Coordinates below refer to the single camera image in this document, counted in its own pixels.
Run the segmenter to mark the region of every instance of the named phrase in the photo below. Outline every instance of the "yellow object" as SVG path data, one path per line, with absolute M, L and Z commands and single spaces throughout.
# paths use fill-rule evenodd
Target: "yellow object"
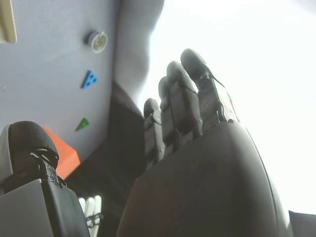
M 0 0 L 0 43 L 5 42 L 17 42 L 11 0 Z

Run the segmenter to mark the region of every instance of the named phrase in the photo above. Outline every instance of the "green triangular block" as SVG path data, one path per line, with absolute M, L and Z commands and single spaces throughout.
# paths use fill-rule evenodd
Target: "green triangular block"
M 81 122 L 79 123 L 78 127 L 76 128 L 76 131 L 79 131 L 89 125 L 89 121 L 86 118 L 83 118 Z

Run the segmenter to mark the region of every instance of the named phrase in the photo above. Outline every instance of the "blue triangular block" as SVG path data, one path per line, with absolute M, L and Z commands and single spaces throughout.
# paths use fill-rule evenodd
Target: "blue triangular block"
M 97 81 L 98 78 L 96 77 L 96 75 L 92 71 L 88 71 L 84 78 L 81 88 L 86 89 L 89 86 L 95 84 Z

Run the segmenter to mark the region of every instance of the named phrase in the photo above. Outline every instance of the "robotic hand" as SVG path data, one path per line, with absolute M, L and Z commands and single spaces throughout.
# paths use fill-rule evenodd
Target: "robotic hand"
M 159 83 L 161 111 L 145 103 L 147 171 L 117 237 L 292 237 L 288 210 L 225 87 L 194 51 L 181 62 Z
M 0 233 L 5 237 L 89 237 L 76 194 L 57 176 L 57 150 L 36 123 L 0 136 Z

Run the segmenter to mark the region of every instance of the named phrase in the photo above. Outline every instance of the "orange object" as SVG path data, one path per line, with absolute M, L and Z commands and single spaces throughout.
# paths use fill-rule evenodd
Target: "orange object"
M 57 174 L 62 179 L 65 179 L 80 165 L 78 154 L 74 148 L 69 146 L 67 143 L 49 131 L 46 127 L 43 129 L 53 140 L 59 154 L 59 160 L 56 169 Z

